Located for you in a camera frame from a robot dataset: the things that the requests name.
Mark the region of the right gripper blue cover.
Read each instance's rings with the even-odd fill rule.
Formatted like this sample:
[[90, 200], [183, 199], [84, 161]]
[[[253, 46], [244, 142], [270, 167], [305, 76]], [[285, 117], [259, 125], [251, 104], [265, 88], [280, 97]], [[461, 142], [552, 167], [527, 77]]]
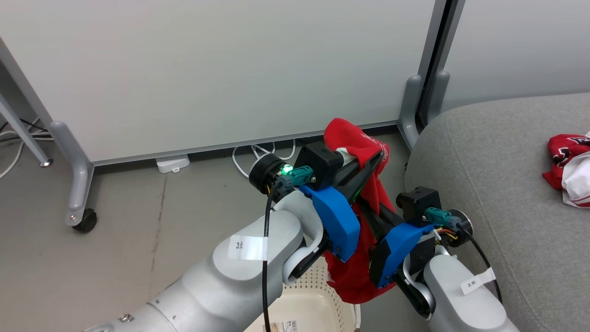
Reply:
[[393, 282], [393, 275], [422, 236], [434, 231], [433, 224], [416, 227], [403, 224], [404, 219], [394, 210], [379, 202], [375, 212], [370, 202], [358, 198], [362, 216], [362, 244], [370, 248], [377, 246], [370, 254], [369, 277], [377, 288], [385, 288]]

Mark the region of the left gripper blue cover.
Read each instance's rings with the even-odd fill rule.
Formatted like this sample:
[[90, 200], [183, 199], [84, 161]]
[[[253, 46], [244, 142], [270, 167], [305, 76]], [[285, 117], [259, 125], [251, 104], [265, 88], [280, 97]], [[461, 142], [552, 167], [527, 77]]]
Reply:
[[[358, 198], [364, 198], [371, 206], [379, 206], [377, 193], [377, 171], [384, 152], [379, 151], [366, 160], [354, 159], [348, 162], [336, 174], [333, 185], [326, 189], [315, 190], [310, 184], [299, 187], [320, 217], [330, 243], [327, 250], [341, 262], [347, 262], [353, 256], [360, 237], [360, 223], [351, 208]], [[348, 184], [348, 198], [341, 192]]]

